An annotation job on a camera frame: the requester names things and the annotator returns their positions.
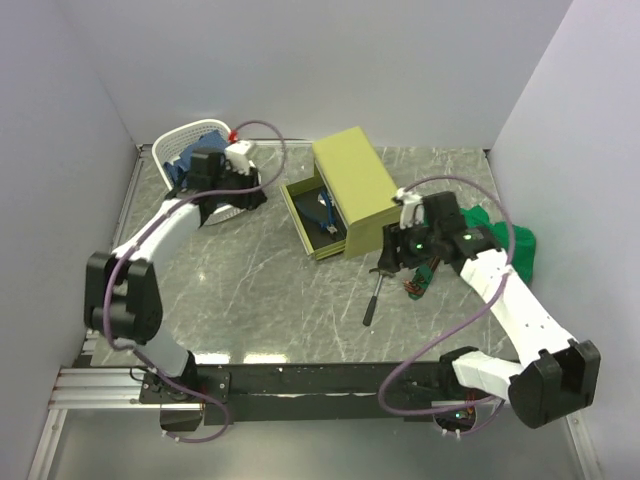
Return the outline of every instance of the green cloth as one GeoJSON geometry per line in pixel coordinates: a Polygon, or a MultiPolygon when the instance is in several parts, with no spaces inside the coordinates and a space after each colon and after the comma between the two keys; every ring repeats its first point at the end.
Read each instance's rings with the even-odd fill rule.
{"type": "MultiPolygon", "coordinates": [[[[509,234],[507,233],[506,223],[491,223],[489,214],[480,205],[476,205],[469,210],[461,208],[460,212],[464,215],[469,227],[487,227],[503,248],[509,248],[509,234]]],[[[533,277],[536,237],[533,235],[533,232],[526,227],[514,225],[513,229],[516,234],[516,250],[511,265],[513,265],[515,271],[518,272],[522,281],[529,283],[533,277]]]]}

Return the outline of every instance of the marble tabletop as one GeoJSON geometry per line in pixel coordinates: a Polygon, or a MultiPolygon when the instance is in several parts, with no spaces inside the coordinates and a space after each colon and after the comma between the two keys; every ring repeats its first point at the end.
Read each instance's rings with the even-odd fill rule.
{"type": "MultiPolygon", "coordinates": [[[[398,186],[436,174],[462,175],[495,192],[481,149],[387,147],[376,149],[398,186]]],[[[441,265],[424,297],[413,301],[402,287],[412,272],[385,280],[370,328],[362,317],[377,281],[369,273],[379,252],[320,262],[307,257],[278,186],[313,174],[309,145],[288,147],[282,177],[266,190],[268,201],[221,224],[204,226],[176,252],[159,278],[164,325],[196,354],[199,363],[323,363],[401,361],[482,305],[448,266],[441,265]]],[[[253,157],[264,177],[280,160],[276,147],[260,146],[253,157]]],[[[157,211],[166,187],[150,149],[143,149],[140,175],[127,208],[120,241],[157,211]]],[[[439,181],[419,191],[449,189],[462,207],[490,201],[466,185],[439,181]]],[[[428,352],[423,360],[463,346],[502,358],[517,358],[492,315],[486,315],[428,352]]],[[[94,366],[134,365],[129,354],[112,352],[103,338],[94,366]]]]}

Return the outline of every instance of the white laundry basket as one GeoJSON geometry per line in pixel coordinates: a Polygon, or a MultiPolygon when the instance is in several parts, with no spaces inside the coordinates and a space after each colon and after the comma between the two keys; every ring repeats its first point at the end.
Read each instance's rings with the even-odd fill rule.
{"type": "MultiPolygon", "coordinates": [[[[189,123],[188,125],[171,130],[153,143],[151,155],[153,155],[153,160],[156,162],[160,175],[162,175],[162,180],[164,180],[164,183],[169,190],[173,188],[173,183],[164,169],[163,165],[165,162],[175,162],[180,158],[180,154],[185,148],[196,143],[200,137],[212,132],[213,130],[218,130],[222,138],[225,139],[228,138],[229,133],[231,133],[231,129],[226,123],[221,122],[220,120],[206,119],[189,123]]],[[[244,210],[231,205],[224,205],[218,208],[209,217],[205,225],[222,222],[243,211],[244,210]]]]}

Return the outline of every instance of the open drawer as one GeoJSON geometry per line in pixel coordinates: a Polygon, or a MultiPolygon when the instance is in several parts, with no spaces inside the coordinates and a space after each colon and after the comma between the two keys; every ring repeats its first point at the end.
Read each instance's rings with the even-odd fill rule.
{"type": "Polygon", "coordinates": [[[382,227],[397,222],[400,207],[391,200],[397,187],[360,127],[313,143],[314,175],[281,188],[307,254],[316,260],[345,252],[347,258],[382,248],[382,227]],[[327,189],[335,203],[331,238],[309,217],[326,217],[318,201],[327,189]]]}

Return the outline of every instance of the blue cloth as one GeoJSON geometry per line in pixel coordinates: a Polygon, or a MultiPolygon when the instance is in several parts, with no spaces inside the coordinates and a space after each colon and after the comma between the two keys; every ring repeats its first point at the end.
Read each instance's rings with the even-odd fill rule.
{"type": "Polygon", "coordinates": [[[164,162],[164,169],[169,175],[172,183],[175,185],[180,175],[184,172],[188,172],[191,168],[191,154],[196,148],[219,148],[224,150],[229,145],[226,139],[222,138],[219,130],[213,130],[210,133],[204,134],[196,143],[192,143],[185,148],[180,154],[180,158],[173,164],[164,162]]]}

